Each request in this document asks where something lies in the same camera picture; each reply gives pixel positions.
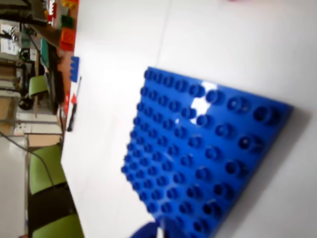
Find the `green chair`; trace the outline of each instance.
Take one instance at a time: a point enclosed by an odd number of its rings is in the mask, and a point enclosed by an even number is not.
[[[84,238],[79,218],[69,215],[33,232],[32,238]]]
[[[39,93],[44,93],[48,90],[44,75],[31,77],[29,85],[29,96],[32,97]]]
[[[61,147],[58,144],[44,147],[34,151],[34,153],[44,160],[49,169],[54,185],[66,182],[66,177],[60,163]],[[52,186],[42,161],[34,155],[30,156],[29,177],[32,195]]]

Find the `small blue brick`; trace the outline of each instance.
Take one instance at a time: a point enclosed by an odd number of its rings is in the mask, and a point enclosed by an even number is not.
[[[156,220],[214,236],[292,107],[152,67],[140,93],[121,171]]]
[[[79,57],[72,56],[72,63],[70,64],[70,80],[72,82],[77,82],[78,79],[78,66],[79,66]]]

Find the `black object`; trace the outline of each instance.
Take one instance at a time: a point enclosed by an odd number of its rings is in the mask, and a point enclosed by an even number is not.
[[[31,110],[33,108],[33,104],[34,100],[29,97],[21,98],[19,100],[19,108],[25,111]]]
[[[68,132],[71,132],[73,130],[73,124],[74,124],[74,117],[75,117],[76,109],[77,109],[77,103],[74,103],[73,110],[71,110],[71,116],[70,116],[70,120],[69,120],[69,125],[68,125],[68,128],[67,128]]]
[[[29,62],[30,60],[30,48],[22,48],[19,52],[19,59],[23,62]]]

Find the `white table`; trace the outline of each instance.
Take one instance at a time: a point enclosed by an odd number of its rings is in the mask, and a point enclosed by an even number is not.
[[[150,65],[296,107],[217,238],[315,238],[316,8],[314,0],[81,0],[82,82],[62,165],[85,236],[125,238],[152,220],[120,171]]]

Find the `black cable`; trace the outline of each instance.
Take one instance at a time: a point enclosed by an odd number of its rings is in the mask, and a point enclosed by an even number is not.
[[[19,144],[16,143],[14,140],[12,140],[10,137],[8,137],[7,135],[3,134],[1,131],[0,131],[0,135],[3,136],[3,137],[4,137],[5,139],[7,139],[8,141],[10,141],[11,143],[13,143],[14,145],[16,145],[18,148],[24,150],[24,151],[27,152],[27,153],[30,153],[31,155],[34,155],[34,156],[37,157],[39,160],[41,160],[41,162],[42,162],[42,164],[43,164],[43,166],[44,166],[44,168],[45,168],[45,170],[46,170],[46,173],[47,173],[47,175],[48,175],[48,177],[49,177],[49,180],[50,180],[50,182],[51,182],[51,184],[52,184],[52,188],[53,188],[53,190],[54,190],[54,191],[56,192],[56,194],[57,194],[57,197],[61,200],[61,202],[62,202],[62,204],[65,206],[65,208],[70,211],[70,214],[72,214],[72,213],[73,213],[73,205],[70,204],[69,201],[66,201],[66,200],[64,199],[64,197],[58,192],[58,189],[57,189],[56,185],[55,185],[54,182],[53,182],[53,179],[52,179],[52,176],[51,176],[51,174],[50,174],[50,171],[49,171],[49,169],[48,169],[48,167],[47,167],[45,161],[43,160],[43,158],[42,158],[41,156],[35,154],[34,152],[29,151],[28,149],[24,148],[23,146],[19,145]]]
[[[54,183],[53,183],[52,176],[51,176],[51,174],[50,174],[50,171],[49,171],[49,169],[48,169],[48,167],[47,167],[45,161],[42,159],[41,156],[35,154],[34,152],[29,151],[28,149],[25,149],[23,146],[21,146],[21,145],[19,145],[18,143],[16,143],[14,140],[12,140],[12,139],[11,139],[10,137],[8,137],[7,135],[3,134],[1,131],[0,131],[0,135],[3,136],[3,137],[4,137],[5,139],[7,139],[8,141],[10,141],[11,143],[15,144],[15,145],[16,145],[17,147],[19,147],[20,149],[26,151],[27,153],[30,153],[31,155],[34,155],[34,156],[37,157],[38,159],[40,159],[41,162],[42,162],[42,164],[43,164],[43,166],[44,166],[44,168],[45,168],[45,170],[46,170],[46,173],[48,174],[48,177],[49,177],[49,180],[50,180],[52,186],[55,187],[55,185],[54,185]]]

